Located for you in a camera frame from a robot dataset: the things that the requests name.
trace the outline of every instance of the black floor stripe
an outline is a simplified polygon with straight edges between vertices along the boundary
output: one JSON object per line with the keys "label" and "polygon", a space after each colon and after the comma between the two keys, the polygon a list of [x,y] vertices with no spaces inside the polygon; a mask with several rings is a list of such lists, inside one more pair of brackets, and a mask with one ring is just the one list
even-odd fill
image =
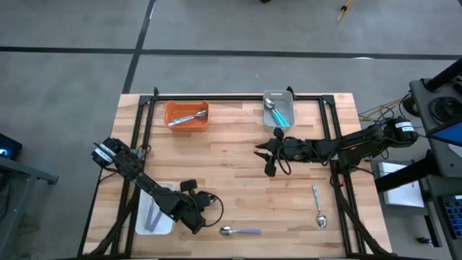
{"label": "black floor stripe", "polygon": [[438,60],[455,61],[462,58],[461,55],[445,54],[381,54],[381,53],[320,53],[320,52],[296,52],[296,51],[200,51],[200,50],[168,50],[168,49],[144,49],[141,55],[165,55],[165,56],[239,56],[239,57],[285,57],[285,58],[323,58],[323,59],[397,59],[397,60]]}
{"label": "black floor stripe", "polygon": [[151,22],[151,16],[154,12],[154,4],[156,0],[150,0],[147,6],[146,14],[144,15],[143,25],[141,26],[141,31],[139,32],[138,41],[136,42],[136,49],[133,57],[131,58],[130,67],[128,68],[127,77],[125,78],[125,83],[123,84],[122,94],[129,94],[131,89],[131,83],[133,83],[133,78],[135,77],[136,67],[138,66],[139,56],[144,45],[144,39],[146,39],[147,29],[149,23]]}
{"label": "black floor stripe", "polygon": [[0,52],[133,54],[133,48],[48,48],[0,46]]}

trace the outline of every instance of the silver spoon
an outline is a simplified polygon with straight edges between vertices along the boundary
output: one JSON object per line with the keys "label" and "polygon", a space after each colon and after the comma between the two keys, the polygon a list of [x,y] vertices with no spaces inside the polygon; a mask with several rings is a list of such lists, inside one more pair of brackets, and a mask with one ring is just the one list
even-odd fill
{"label": "silver spoon", "polygon": [[259,229],[233,230],[231,227],[222,227],[219,229],[219,233],[222,235],[232,235],[233,233],[261,235],[261,230]]}
{"label": "silver spoon", "polygon": [[319,206],[319,198],[318,198],[318,189],[316,185],[313,185],[313,192],[315,194],[316,206],[318,207],[318,216],[316,217],[316,222],[318,226],[321,228],[325,228],[327,226],[327,217],[321,213],[321,206]]}
{"label": "silver spoon", "polygon": [[264,105],[266,109],[269,109],[273,112],[273,116],[277,124],[280,126],[290,126],[284,116],[282,116],[282,114],[276,109],[276,104],[273,101],[271,101],[269,98],[265,98]]}
{"label": "silver spoon", "polygon": [[170,123],[168,123],[167,125],[168,126],[174,126],[174,125],[177,125],[177,124],[184,123],[186,121],[193,120],[195,118],[205,119],[206,117],[207,117],[207,110],[203,110],[203,111],[197,112],[197,114],[194,115],[194,116],[186,116],[186,117],[183,117],[183,118],[175,119],[175,120],[171,121]]}

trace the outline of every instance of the spoon with purple handle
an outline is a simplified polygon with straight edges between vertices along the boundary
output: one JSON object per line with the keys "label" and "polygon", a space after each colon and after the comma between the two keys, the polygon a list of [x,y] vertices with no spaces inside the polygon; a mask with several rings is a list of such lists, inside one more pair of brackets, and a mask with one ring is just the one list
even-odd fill
{"label": "spoon with purple handle", "polygon": [[219,233],[222,235],[232,235],[233,233],[261,235],[261,230],[249,228],[233,230],[231,227],[222,227],[219,229]]}

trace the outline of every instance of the spoon head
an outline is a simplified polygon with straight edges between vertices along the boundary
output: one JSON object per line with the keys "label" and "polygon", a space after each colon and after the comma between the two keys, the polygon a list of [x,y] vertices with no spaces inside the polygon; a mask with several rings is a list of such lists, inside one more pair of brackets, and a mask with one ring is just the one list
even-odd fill
{"label": "spoon head", "polygon": [[318,217],[316,217],[316,222],[318,222],[318,226],[320,228],[325,228],[327,226],[327,218],[323,214],[320,214]]}
{"label": "spoon head", "polygon": [[276,104],[274,104],[273,101],[271,101],[269,98],[265,98],[265,108],[267,109],[274,109],[276,107]]}
{"label": "spoon head", "polygon": [[231,227],[222,227],[219,229],[219,233],[222,235],[231,235],[232,234],[232,228]]}
{"label": "spoon head", "polygon": [[199,111],[196,114],[196,117],[199,119],[205,119],[207,117],[207,110]]}

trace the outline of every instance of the utensil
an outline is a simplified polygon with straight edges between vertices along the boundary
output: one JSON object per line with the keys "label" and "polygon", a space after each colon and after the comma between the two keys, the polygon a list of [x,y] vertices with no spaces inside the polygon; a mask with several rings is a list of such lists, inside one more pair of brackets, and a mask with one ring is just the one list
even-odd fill
{"label": "utensil", "polygon": [[273,117],[276,120],[276,123],[280,126],[290,126],[290,124],[286,121],[284,116],[276,109],[276,104],[271,101],[269,98],[265,98],[265,108],[271,110],[273,113]]}
{"label": "utensil", "polygon": [[316,222],[318,226],[321,228],[325,228],[327,226],[327,217],[321,213],[321,206],[319,206],[319,198],[318,198],[318,189],[316,185],[313,185],[313,193],[315,194],[316,206],[318,207],[318,216],[316,217]]}
{"label": "utensil", "polygon": [[233,230],[231,227],[222,227],[219,229],[219,233],[222,235],[232,235],[233,233],[242,233],[242,234],[254,234],[261,235],[261,230],[245,228],[241,230]]}
{"label": "utensil", "polygon": [[151,206],[149,207],[149,211],[147,213],[146,224],[144,224],[144,229],[148,230],[149,232],[154,232],[159,223],[160,217],[162,216],[162,212],[159,210],[152,220],[152,212],[154,211],[154,199],[151,200]]}
{"label": "utensil", "polygon": [[174,125],[177,125],[177,124],[181,124],[181,123],[184,123],[186,121],[193,120],[195,118],[205,119],[206,117],[207,117],[207,110],[202,110],[202,111],[197,112],[197,114],[194,115],[194,116],[186,116],[186,117],[183,117],[183,118],[175,119],[175,120],[171,121],[170,123],[168,123],[168,126],[174,126]]}

